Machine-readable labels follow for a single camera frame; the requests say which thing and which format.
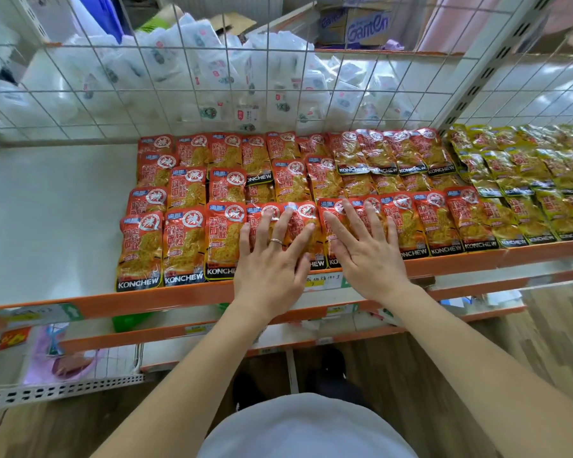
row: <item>white shirt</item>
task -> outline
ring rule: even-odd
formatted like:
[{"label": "white shirt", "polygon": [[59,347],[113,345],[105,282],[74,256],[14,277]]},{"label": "white shirt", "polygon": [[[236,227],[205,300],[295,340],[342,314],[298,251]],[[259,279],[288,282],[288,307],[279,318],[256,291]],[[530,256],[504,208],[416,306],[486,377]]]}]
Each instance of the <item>white shirt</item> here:
[{"label": "white shirt", "polygon": [[198,458],[417,458],[373,411],[317,394],[285,395],[225,418]]}]

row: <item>person's right hand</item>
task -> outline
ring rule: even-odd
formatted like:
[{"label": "person's right hand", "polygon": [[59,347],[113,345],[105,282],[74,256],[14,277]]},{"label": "person's right hand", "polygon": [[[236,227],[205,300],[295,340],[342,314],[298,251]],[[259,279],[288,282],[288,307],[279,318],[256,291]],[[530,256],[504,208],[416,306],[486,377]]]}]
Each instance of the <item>person's right hand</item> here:
[{"label": "person's right hand", "polygon": [[395,222],[391,216],[387,216],[387,241],[380,219],[368,201],[365,202],[365,212],[370,222],[371,234],[348,200],[344,199],[342,204],[351,228],[359,239],[355,238],[335,215],[326,212],[324,219],[338,238],[332,241],[331,248],[342,264],[344,277],[355,291],[366,299],[385,305],[391,295],[412,286],[399,252]]}]

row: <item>forearm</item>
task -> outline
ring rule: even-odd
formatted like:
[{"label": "forearm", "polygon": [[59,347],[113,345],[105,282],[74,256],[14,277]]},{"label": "forearm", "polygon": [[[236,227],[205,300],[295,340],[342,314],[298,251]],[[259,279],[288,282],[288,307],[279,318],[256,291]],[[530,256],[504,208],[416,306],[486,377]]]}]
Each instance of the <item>forearm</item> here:
[{"label": "forearm", "polygon": [[93,458],[195,457],[233,374],[263,327],[229,307]]},{"label": "forearm", "polygon": [[573,457],[573,401],[418,286],[386,302],[506,457]]}]

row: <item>person's left hand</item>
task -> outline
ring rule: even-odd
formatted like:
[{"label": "person's left hand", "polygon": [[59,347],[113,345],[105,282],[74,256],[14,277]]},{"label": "person's left hand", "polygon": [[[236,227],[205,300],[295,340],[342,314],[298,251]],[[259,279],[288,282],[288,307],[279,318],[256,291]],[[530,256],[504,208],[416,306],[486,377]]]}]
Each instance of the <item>person's left hand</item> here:
[{"label": "person's left hand", "polygon": [[[276,222],[273,238],[283,241],[292,209],[286,209]],[[230,307],[238,307],[259,316],[264,324],[289,310],[304,292],[310,271],[310,255],[299,255],[308,244],[314,224],[306,225],[287,250],[281,243],[269,241],[269,223],[272,210],[261,217],[257,228],[255,249],[251,252],[251,225],[245,223],[240,230],[240,259],[233,279],[235,298]]]}]

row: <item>person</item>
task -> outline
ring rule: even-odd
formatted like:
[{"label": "person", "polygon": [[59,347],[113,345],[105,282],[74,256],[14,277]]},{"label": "person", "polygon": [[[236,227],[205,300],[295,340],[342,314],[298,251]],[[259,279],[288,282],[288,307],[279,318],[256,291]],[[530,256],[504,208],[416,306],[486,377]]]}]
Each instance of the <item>person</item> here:
[{"label": "person", "polygon": [[[502,455],[573,458],[573,400],[410,283],[391,218],[386,238],[366,203],[369,233],[349,202],[343,203],[354,235],[335,216],[325,214],[324,220],[337,235],[332,247],[348,283],[365,299],[399,316]],[[287,209],[270,239],[270,215],[264,215],[252,252],[251,227],[244,224],[231,305],[93,458],[416,456],[370,409],[310,392],[238,411],[205,439],[247,349],[304,290],[310,264],[308,254],[300,254],[313,225],[283,250],[290,217]]]}]

